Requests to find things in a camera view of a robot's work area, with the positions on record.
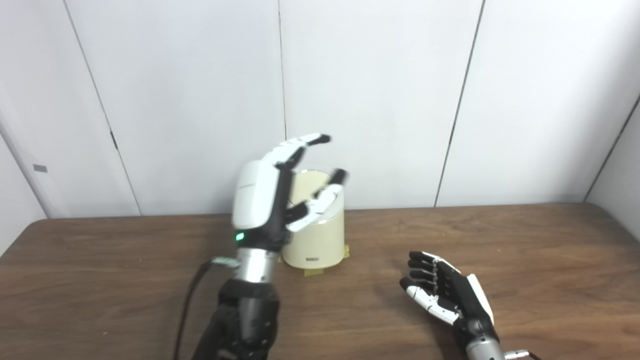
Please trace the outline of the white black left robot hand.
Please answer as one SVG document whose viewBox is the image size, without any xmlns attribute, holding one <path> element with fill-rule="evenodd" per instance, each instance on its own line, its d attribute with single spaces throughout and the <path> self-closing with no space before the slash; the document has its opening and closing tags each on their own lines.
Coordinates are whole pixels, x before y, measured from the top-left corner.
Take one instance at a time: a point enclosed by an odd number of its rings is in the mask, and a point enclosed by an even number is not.
<svg viewBox="0 0 640 360">
<path fill-rule="evenodd" d="M 231 214 L 239 248 L 279 253 L 296 233 L 328 212 L 343 191 L 347 172 L 336 169 L 309 198 L 290 205 L 295 167 L 307 148 L 331 136 L 311 133 L 281 142 L 261 159 L 245 164 L 238 178 Z"/>
</svg>

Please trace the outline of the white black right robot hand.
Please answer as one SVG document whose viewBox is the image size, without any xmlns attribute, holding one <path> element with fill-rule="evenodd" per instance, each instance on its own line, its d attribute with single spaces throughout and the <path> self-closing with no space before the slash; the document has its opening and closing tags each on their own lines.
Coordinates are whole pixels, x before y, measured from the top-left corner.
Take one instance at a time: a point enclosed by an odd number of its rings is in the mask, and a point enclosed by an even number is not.
<svg viewBox="0 0 640 360">
<path fill-rule="evenodd" d="M 464 275 L 443 257 L 410 251 L 409 276 L 400 287 L 426 312 L 451 326 L 457 346 L 476 340 L 499 341 L 493 310 L 478 278 Z"/>
</svg>

